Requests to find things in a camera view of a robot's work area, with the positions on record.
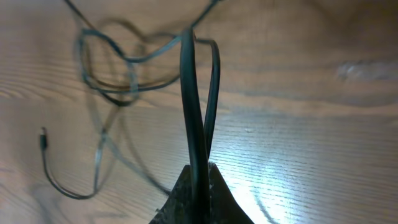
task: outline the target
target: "wire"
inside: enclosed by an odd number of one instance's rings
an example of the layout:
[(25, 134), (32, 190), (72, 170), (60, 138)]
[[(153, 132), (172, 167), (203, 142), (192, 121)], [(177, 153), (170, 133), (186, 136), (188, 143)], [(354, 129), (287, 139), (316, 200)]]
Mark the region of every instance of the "wire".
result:
[[(75, 192), (72, 192), (71, 190), (66, 189), (63, 187), (59, 182), (55, 180), (53, 177), (50, 166), (47, 162), (47, 152), (48, 152), (48, 141), (47, 141), (47, 130), (45, 128), (42, 128), (42, 134), (40, 135), (40, 148), (42, 152), (42, 160), (43, 160), (43, 167), (44, 167), (44, 173), (46, 178), (49, 180), (49, 182), (53, 185), (55, 189), (57, 189), (61, 194), (64, 194), (67, 197), (77, 199), (77, 200), (86, 200), (89, 198), (94, 197), (99, 191), (100, 188), (98, 185), (98, 179), (99, 179), (99, 173), (100, 173), (100, 165), (101, 165), (101, 160), (103, 156), (103, 148), (105, 145), (107, 145), (111, 152), (113, 153), (113, 156), (121, 161), (125, 166), (128, 168), (132, 169), (133, 171), (137, 172), (141, 177), (145, 178), (148, 182), (150, 182), (153, 186), (158, 188), (160, 191), (162, 191), (166, 195), (170, 195), (170, 191), (167, 190), (165, 187), (161, 186), (155, 179), (147, 175), (145, 172), (142, 170), (138, 169), (132, 162), (128, 161), (124, 156), (121, 154), (120, 150), (118, 147), (115, 145), (111, 137), (109, 136), (108, 132), (109, 129), (111, 128), (114, 120), (117, 117), (117, 114), (120, 112), (122, 107), (129, 106), (133, 104), (137, 99), (138, 99), (138, 93), (142, 91), (150, 91), (150, 90), (157, 90), (159, 88), (164, 88), (167, 87), (168, 85), (174, 83), (180, 78), (180, 74), (172, 77), (170, 80), (167, 80), (166, 82), (163, 82), (159, 84), (159, 82), (150, 82), (150, 83), (138, 83), (136, 74), (134, 72), (134, 64), (138, 63), (143, 63), (146, 62), (150, 59), (153, 59), (155, 57), (160, 56), (164, 52), (168, 51), (171, 49), (173, 46), (175, 46), (177, 43), (179, 43), (182, 39), (182, 36), (180, 35), (175, 35), (175, 34), (168, 34), (168, 33), (161, 33), (154, 35), (152, 37), (170, 37), (171, 40), (166, 43), (164, 46), (161, 48), (155, 50), (154, 52), (147, 54), (146, 56), (143, 57), (128, 57), (124, 51), (118, 46), (118, 44), (108, 37), (107, 35), (103, 34), (100, 32), (100, 29), (103, 29), (104, 26), (109, 26), (111, 24), (118, 24), (121, 25), (123, 28), (127, 29), (128, 31), (132, 32), (133, 34), (136, 34), (138, 38), (143, 41), (144, 43), (150, 42), (150, 37), (145, 37), (141, 33), (138, 32), (138, 30), (128, 21), (125, 20), (120, 20), (120, 19), (108, 19), (103, 21), (102, 23), (99, 24), (99, 26), (96, 28), (81, 12), (80, 10), (74, 5), (74, 3), (71, 2), (71, 0), (64, 0), (65, 3), (68, 5), (68, 7), (71, 9), (73, 12), (74, 16), (77, 17), (77, 24), (81, 27), (81, 32), (80, 35), (77, 38), (77, 56), (78, 56), (78, 62), (80, 66), (80, 71), (81, 71), (81, 77), (83, 79), (83, 82), (93, 91), (97, 91), (101, 96), (103, 96), (105, 99), (107, 99), (109, 102), (111, 102), (114, 107), (111, 110), (110, 114), (106, 118), (105, 123), (103, 124), (100, 115), (98, 113), (98, 109), (96, 107), (96, 103), (94, 98), (90, 95), (87, 94), (87, 102), (89, 106), (89, 111), (91, 113), (91, 118), (93, 120), (93, 124), (96, 126), (96, 129), (98, 133), (101, 136), (101, 139), (99, 140), (98, 147), (96, 150), (95, 154), (95, 176), (94, 176), (94, 182), (93, 182), (93, 191), (92, 193), (88, 195), (81, 195)], [(209, 5), (203, 10), (203, 12), (195, 19), (191, 25), (189, 26), (189, 29), (186, 30), (183, 34), (183, 36), (186, 35), (192, 35), (192, 29), (195, 28), (204, 18), (205, 16), (211, 11), (211, 9), (217, 4), (219, 0), (211, 0)], [(81, 24), (81, 21), (89, 27), (89, 29), (84, 28), (83, 24)], [(104, 82), (102, 80), (99, 80), (96, 75), (93, 72), (93, 68), (91, 65), (91, 52), (90, 48), (86, 42), (86, 38), (89, 36), (97, 37), (102, 41), (102, 44), (107, 44), (109, 45), (112, 50), (116, 53), (116, 55), (123, 59), (126, 63), (127, 66), (127, 76), (129, 78), (129, 84), (128, 85), (114, 85), (110, 84), (107, 82)], [(196, 74), (195, 74), (195, 57), (193, 55), (192, 58), (192, 52), (194, 54), (194, 48), (192, 44), (189, 44), (189, 42), (184, 41), (182, 43), (182, 53), (181, 53), (181, 67), (180, 67), (180, 72), (181, 72), (181, 81), (182, 81), (182, 97), (183, 97), (183, 107), (184, 107), (184, 115), (185, 115), (185, 122), (186, 122), (186, 127), (187, 127), (187, 136), (190, 136), (188, 139), (188, 147), (190, 151), (190, 159), (191, 159), (191, 165), (193, 167), (193, 176), (199, 176), (202, 175), (204, 177), (204, 180), (202, 181), (203, 178), (199, 178), (198, 181), (193, 182), (193, 189), (195, 189), (195, 200), (198, 200), (202, 192), (206, 192), (205, 188), (207, 188), (208, 192), (208, 174), (207, 177), (205, 177), (204, 170), (197, 169), (198, 165), (200, 164), (200, 167), (206, 167), (207, 170), (207, 163), (208, 163), (208, 158), (210, 155), (210, 148), (211, 148), (211, 140), (213, 137), (213, 131), (214, 131), (214, 125), (215, 125), (215, 116), (216, 116), (216, 106), (217, 106), (217, 99), (218, 99), (218, 87), (220, 84), (220, 56), (218, 53), (218, 48), (214, 40), (205, 40), (205, 39), (198, 39), (197, 42), (201, 44), (208, 44), (211, 46), (212, 52), (213, 52), (213, 66), (212, 66), (212, 74), (211, 74), (211, 83), (210, 83), (210, 91), (209, 91), (209, 98), (208, 98), (208, 106), (206, 109), (206, 117), (205, 117), (205, 125), (203, 127), (203, 123), (201, 120), (201, 115), (200, 115), (200, 106), (198, 102), (198, 92), (197, 92), (197, 84), (196, 84)], [(190, 71), (187, 73), (185, 72), (186, 66), (185, 64), (185, 57), (183, 55), (185, 54), (190, 54), (189, 63), (186, 65), (187, 67), (190, 67)], [(112, 97), (111, 94), (117, 94), (117, 97)], [(192, 94), (194, 95), (194, 99), (191, 103), (187, 102), (187, 100), (192, 99)], [(131, 99), (130, 100), (124, 100), (125, 95), (130, 95)], [(195, 112), (193, 117), (190, 117), (188, 112), (190, 110), (193, 110)], [(192, 129), (192, 122), (195, 123), (193, 127), (201, 127), (196, 130)], [(196, 147), (192, 143), (192, 139), (195, 139), (196, 137), (192, 137), (194, 135), (198, 134), (198, 140), (199, 140), (199, 147)]]

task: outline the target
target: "wood grain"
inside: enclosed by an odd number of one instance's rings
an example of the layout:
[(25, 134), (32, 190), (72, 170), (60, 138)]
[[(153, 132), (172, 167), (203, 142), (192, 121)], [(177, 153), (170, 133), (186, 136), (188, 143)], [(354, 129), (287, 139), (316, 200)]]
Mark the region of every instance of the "wood grain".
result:
[[(178, 32), (207, 0), (75, 2), (94, 22), (122, 17), (152, 34)], [(215, 39), (221, 53), (210, 159), (255, 223), (398, 222), (398, 83), (337, 75), (344, 62), (396, 59), (397, 15), (393, 0), (230, 0), (195, 31)], [(99, 139), (73, 58), (77, 30), (66, 5), (1, 1), (0, 29), (1, 223), (148, 223), (166, 198), (108, 150), (101, 175), (110, 175), (92, 200), (62, 197), (45, 180), (41, 126), (50, 132), (55, 175), (82, 193), (91, 189)], [(104, 32), (127, 52), (137, 47), (120, 27)], [(93, 49), (96, 71), (109, 80), (101, 49)], [(210, 49), (196, 50), (204, 109)], [(139, 65), (140, 79), (175, 74), (178, 58), (176, 46)], [(123, 63), (113, 59), (123, 74)], [(110, 105), (96, 99), (106, 116)], [(171, 189), (189, 162), (180, 84), (143, 93), (123, 116), (128, 132), (118, 121), (111, 133), (123, 154)]]

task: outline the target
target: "cable end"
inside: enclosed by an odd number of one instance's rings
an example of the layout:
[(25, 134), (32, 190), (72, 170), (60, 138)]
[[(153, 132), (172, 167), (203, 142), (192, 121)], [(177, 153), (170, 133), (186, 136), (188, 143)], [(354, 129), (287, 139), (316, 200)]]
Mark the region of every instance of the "cable end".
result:
[(46, 150), (49, 144), (47, 142), (47, 130), (45, 127), (42, 127), (39, 141), (40, 141), (40, 149), (42, 151)]

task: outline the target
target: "black cable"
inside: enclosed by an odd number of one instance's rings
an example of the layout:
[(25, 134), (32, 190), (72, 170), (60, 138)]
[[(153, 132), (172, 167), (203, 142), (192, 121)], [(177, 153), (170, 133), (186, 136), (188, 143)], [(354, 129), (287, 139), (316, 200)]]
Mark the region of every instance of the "black cable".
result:
[[(119, 149), (113, 143), (113, 140), (110, 138), (108, 131), (113, 124), (113, 121), (115, 117), (117, 116), (117, 113), (121, 110), (122, 107), (129, 106), (133, 104), (137, 100), (137, 94), (141, 91), (149, 91), (149, 90), (156, 90), (159, 88), (166, 87), (176, 80), (180, 78), (180, 75), (176, 75), (170, 80), (158, 84), (157, 82), (151, 82), (151, 83), (143, 83), (140, 84), (137, 82), (136, 74), (134, 73), (134, 64), (135, 63), (143, 63), (146, 62), (154, 57), (157, 57), (161, 55), (162, 53), (168, 51), (171, 49), (175, 44), (180, 42), (181, 36), (180, 35), (175, 35), (175, 34), (157, 34), (153, 37), (170, 37), (172, 38), (167, 44), (165, 44), (163, 47), (157, 49), (156, 51), (152, 52), (151, 54), (148, 54), (144, 57), (136, 57), (136, 58), (130, 58), (127, 57), (124, 51), (118, 46), (115, 41), (113, 41), (110, 37), (107, 35), (101, 33), (98, 29), (94, 27), (93, 24), (89, 22), (89, 20), (78, 10), (78, 8), (71, 2), (71, 0), (64, 0), (68, 7), (73, 11), (74, 15), (76, 15), (78, 18), (80, 18), (86, 26), (88, 26), (90, 29), (84, 29), (82, 28), (81, 34), (77, 40), (78, 44), (78, 55), (79, 55), (79, 63), (80, 63), (80, 69), (81, 69), (81, 75), (83, 78), (83, 81), (88, 85), (88, 87), (92, 90), (97, 91), (100, 95), (102, 95), (104, 98), (106, 98), (109, 102), (114, 104), (114, 108), (112, 112), (108, 115), (106, 118), (106, 122), (102, 124), (102, 121), (100, 119), (100, 116), (98, 114), (98, 109), (96, 108), (96, 103), (95, 100), (93, 99), (92, 96), (88, 97), (88, 103), (91, 105), (90, 108), (90, 113), (93, 118), (94, 124), (97, 126), (97, 130), (101, 135), (101, 139), (99, 140), (98, 143), (98, 148), (96, 151), (96, 156), (95, 156), (95, 177), (94, 177), (94, 184), (93, 184), (93, 192), (88, 195), (81, 195), (77, 194), (75, 192), (72, 192), (71, 190), (66, 189), (62, 185), (60, 185), (53, 177), (50, 167), (47, 163), (47, 151), (48, 151), (48, 142), (47, 142), (47, 130), (43, 128), (43, 132), (40, 135), (40, 148), (42, 152), (42, 160), (44, 164), (44, 172), (46, 175), (46, 178), (49, 180), (49, 182), (53, 185), (55, 189), (57, 189), (61, 194), (64, 194), (67, 197), (77, 199), (77, 200), (84, 200), (84, 199), (89, 199), (94, 197), (99, 191), (100, 187), (98, 187), (98, 179), (99, 179), (99, 172), (100, 172), (100, 164), (102, 160), (102, 155), (103, 155), (103, 148), (104, 145), (108, 145), (110, 150), (113, 153), (113, 156), (120, 160), (125, 166), (128, 166), (130, 169), (134, 170), (137, 172), (139, 175), (141, 175), (143, 178), (145, 178), (148, 182), (150, 182), (153, 186), (157, 187), (159, 190), (164, 192), (165, 194), (169, 195), (170, 192), (165, 189), (163, 186), (161, 186), (156, 180), (154, 180), (152, 177), (149, 177), (146, 173), (143, 171), (137, 169), (136, 166), (134, 166), (133, 163), (129, 162), (127, 159), (123, 157), (123, 155), (120, 153)], [(211, 0), (209, 5), (204, 9), (204, 11), (198, 16), (196, 20), (191, 24), (190, 28), (188, 31), (184, 32), (184, 35), (191, 35), (192, 29), (196, 27), (200, 21), (203, 20), (203, 18), (210, 12), (210, 10), (216, 5), (218, 0)], [(104, 23), (99, 25), (99, 28), (102, 28), (105, 25), (108, 25), (110, 23), (115, 23), (123, 26), (127, 30), (131, 31), (132, 33), (136, 34), (138, 38), (143, 41), (144, 43), (148, 43), (150, 41), (149, 37), (145, 37), (141, 33), (137, 32), (137, 29), (129, 23), (128, 21), (124, 20), (108, 20), (105, 21)], [(99, 38), (102, 41), (102, 44), (108, 44), (116, 53), (117, 56), (119, 56), (121, 59), (123, 59), (126, 63), (126, 66), (128, 68), (128, 77), (129, 77), (129, 85), (113, 85), (110, 83), (106, 83), (104, 81), (98, 80), (95, 74), (93, 73), (93, 69), (91, 66), (91, 52), (90, 49), (88, 48), (88, 45), (86, 44), (86, 37), (88, 36), (95, 36)], [(183, 104), (184, 104), (184, 114), (187, 114), (187, 112), (194, 112), (194, 116), (190, 117), (190, 115), (187, 115), (188, 117), (185, 117), (185, 121), (187, 122), (187, 118), (192, 118), (189, 119), (187, 124), (187, 136), (190, 136), (191, 140), (188, 140), (188, 145), (189, 145), (189, 150), (190, 150), (190, 157), (191, 158), (191, 165), (193, 166), (193, 177), (199, 177), (199, 176), (204, 176), (203, 172), (204, 170), (197, 169), (196, 167), (206, 167), (207, 170), (207, 161), (208, 157), (210, 155), (210, 148), (211, 148), (211, 140), (213, 137), (213, 131), (214, 131), (214, 125), (215, 125), (215, 114), (216, 114), (216, 105), (217, 105), (217, 98), (218, 98), (218, 87), (220, 84), (220, 56), (218, 53), (218, 48), (217, 45), (213, 40), (197, 40), (199, 43), (202, 44), (210, 44), (213, 52), (213, 67), (212, 67), (212, 76), (211, 76), (211, 83), (210, 83), (210, 91), (209, 91), (209, 99), (208, 99), (208, 106), (206, 110), (206, 118), (205, 118), (205, 125), (203, 127), (203, 123), (201, 120), (201, 115), (200, 115), (200, 107), (198, 108), (198, 93), (197, 93), (197, 84), (196, 84), (196, 75), (190, 76), (190, 75), (184, 75), (184, 79), (182, 78), (182, 90), (184, 89), (185, 91), (182, 91), (182, 96), (183, 96)], [(182, 55), (184, 54), (192, 54), (191, 50), (194, 53), (193, 45), (189, 44), (189, 42), (184, 41), (185, 47), (182, 47), (182, 49), (186, 49), (187, 51), (184, 50), (182, 51)], [(185, 69), (190, 69), (190, 72), (195, 70), (195, 58), (187, 57), (189, 59), (189, 65), (183, 66), (185, 63), (184, 57), (181, 58), (183, 61), (181, 61), (181, 65), (183, 70)], [(191, 103), (187, 104), (187, 99), (190, 99), (192, 97), (192, 93), (194, 95), (194, 100)], [(119, 95), (118, 98), (114, 98), (110, 96), (110, 94), (117, 94)], [(130, 100), (123, 100), (124, 95), (131, 95)], [(197, 129), (196, 131), (192, 130), (192, 125), (194, 127), (201, 127)], [(196, 146), (192, 145), (192, 141), (198, 143), (199, 147), (197, 148)], [(207, 199), (209, 199), (209, 195), (206, 194), (206, 190), (208, 192), (208, 174), (207, 174), (207, 183), (205, 181), (206, 177), (203, 179), (203, 177), (200, 178), (194, 178), (195, 181), (193, 182), (193, 189), (195, 189), (196, 193), (195, 194), (195, 200), (200, 201), (199, 197), (204, 193), (203, 196), (205, 196)]]

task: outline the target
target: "wooden table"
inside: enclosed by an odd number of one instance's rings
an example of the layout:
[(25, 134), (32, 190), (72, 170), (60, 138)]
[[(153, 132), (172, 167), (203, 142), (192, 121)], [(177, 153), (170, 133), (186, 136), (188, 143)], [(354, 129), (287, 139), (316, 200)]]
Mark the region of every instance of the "wooden table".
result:
[[(94, 22), (123, 17), (150, 34), (181, 30), (207, 1), (76, 4)], [(398, 83), (337, 75), (343, 62), (397, 55), (397, 13), (397, 1), (228, 0), (200, 24), (197, 36), (217, 41), (222, 62), (210, 161), (255, 223), (398, 222)], [(1, 1), (0, 29), (0, 222), (148, 223), (166, 198), (109, 150), (102, 178), (111, 175), (91, 200), (65, 198), (45, 179), (41, 126), (56, 177), (81, 193), (91, 190), (99, 139), (66, 5)], [(137, 47), (120, 27), (105, 32), (124, 49)], [(140, 79), (177, 72), (178, 58), (179, 46), (140, 66)], [(197, 46), (197, 60), (205, 106), (210, 50)], [(96, 98), (105, 116), (111, 106)], [(115, 141), (171, 189), (188, 163), (179, 82), (143, 93), (123, 116), (128, 132), (118, 121)]]

